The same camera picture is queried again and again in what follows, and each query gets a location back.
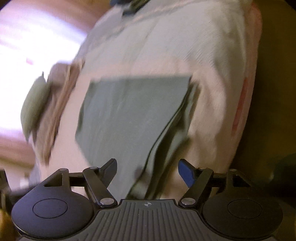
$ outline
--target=crosshair logo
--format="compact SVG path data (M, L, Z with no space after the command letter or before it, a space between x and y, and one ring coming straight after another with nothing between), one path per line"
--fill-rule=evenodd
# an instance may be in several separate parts
M146 202L146 203L144 203L144 205L145 205L146 207L150 207L150 206L152 205L152 203L150 203L150 202Z

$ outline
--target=ribbed gray panel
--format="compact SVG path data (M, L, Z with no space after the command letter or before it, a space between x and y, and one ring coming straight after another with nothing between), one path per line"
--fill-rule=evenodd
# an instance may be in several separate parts
M101 210L79 234L63 241L226 241L209 230L194 210L173 200L132 201ZM30 241L22 237L20 241ZM266 241L276 241L271 237Z

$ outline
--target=mattress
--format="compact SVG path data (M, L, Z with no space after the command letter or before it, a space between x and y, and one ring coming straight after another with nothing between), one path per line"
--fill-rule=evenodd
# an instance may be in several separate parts
M177 172L180 158L226 172L234 157L254 86L260 11L247 0L151 0L128 18L122 10L114 7L102 17L77 54L85 65L62 114L49 164L40 165L41 179L58 168L81 172L90 166L75 132L91 79L190 74L199 95L189 141L176 151L160 183L159 197L178 200L187 190Z

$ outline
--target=folded green cloth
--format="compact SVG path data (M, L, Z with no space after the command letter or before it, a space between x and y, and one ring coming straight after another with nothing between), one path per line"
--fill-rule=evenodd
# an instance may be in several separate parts
M194 92L189 80L160 76L91 82L75 137L91 165L117 159L118 171L108 187L117 200L129 193L135 198L154 195L174 151L186 139ZM155 163L157 156L162 158Z

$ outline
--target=folded brown garment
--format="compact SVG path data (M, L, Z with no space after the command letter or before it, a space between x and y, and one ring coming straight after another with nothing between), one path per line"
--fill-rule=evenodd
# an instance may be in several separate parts
M40 122L33 133L35 154L41 163L49 162L61 115L83 64L84 60L72 64L57 63L50 70L47 81L52 82L51 92Z

